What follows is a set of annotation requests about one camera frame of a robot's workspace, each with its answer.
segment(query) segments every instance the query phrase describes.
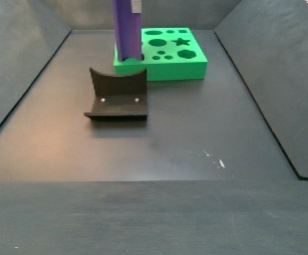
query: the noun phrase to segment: gray surface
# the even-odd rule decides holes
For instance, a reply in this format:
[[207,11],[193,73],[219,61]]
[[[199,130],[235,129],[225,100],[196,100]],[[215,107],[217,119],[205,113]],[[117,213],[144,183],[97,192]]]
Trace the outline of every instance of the gray surface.
[[[76,29],[113,29],[112,0],[44,0]],[[147,27],[213,29],[240,0],[144,0]]]
[[14,254],[304,255],[308,183],[0,184]]
[[37,0],[0,0],[0,123],[70,28]]
[[216,33],[296,170],[308,177],[308,4],[244,0]]
[[110,124],[84,112],[114,33],[76,31],[0,130],[0,180],[295,179],[213,32],[195,36],[205,80],[151,83],[148,123]]

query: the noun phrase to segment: green shape sorter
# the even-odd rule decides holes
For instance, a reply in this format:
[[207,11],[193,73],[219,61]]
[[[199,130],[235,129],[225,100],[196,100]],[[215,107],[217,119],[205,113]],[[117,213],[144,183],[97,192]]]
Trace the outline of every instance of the green shape sorter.
[[149,81],[204,79],[208,60],[188,28],[145,28],[143,42],[141,61],[135,58],[120,61],[116,50],[118,75],[148,68]]

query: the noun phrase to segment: purple pillar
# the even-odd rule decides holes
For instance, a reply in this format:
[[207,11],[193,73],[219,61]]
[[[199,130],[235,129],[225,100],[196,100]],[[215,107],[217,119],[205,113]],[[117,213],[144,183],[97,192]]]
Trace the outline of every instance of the purple pillar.
[[116,36],[120,61],[127,58],[143,59],[143,21],[132,0],[114,1]]

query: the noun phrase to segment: black plastic holder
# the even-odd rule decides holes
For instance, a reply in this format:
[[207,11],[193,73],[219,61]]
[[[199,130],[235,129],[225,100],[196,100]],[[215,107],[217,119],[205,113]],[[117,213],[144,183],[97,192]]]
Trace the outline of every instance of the black plastic holder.
[[96,101],[90,113],[93,120],[147,120],[148,70],[125,76],[112,76],[90,68],[96,89]]

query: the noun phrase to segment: shape hole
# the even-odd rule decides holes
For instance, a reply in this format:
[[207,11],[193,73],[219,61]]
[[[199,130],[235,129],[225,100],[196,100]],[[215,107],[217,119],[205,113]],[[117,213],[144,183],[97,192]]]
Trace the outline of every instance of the shape hole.
[[164,39],[153,39],[153,40],[149,40],[149,44],[152,46],[156,46],[156,47],[161,47],[167,44],[167,40]]
[[163,32],[159,30],[151,30],[151,31],[147,31],[147,34],[151,36],[157,36],[157,35],[163,34]]
[[193,59],[196,57],[196,53],[191,50],[181,50],[177,54],[184,59]]

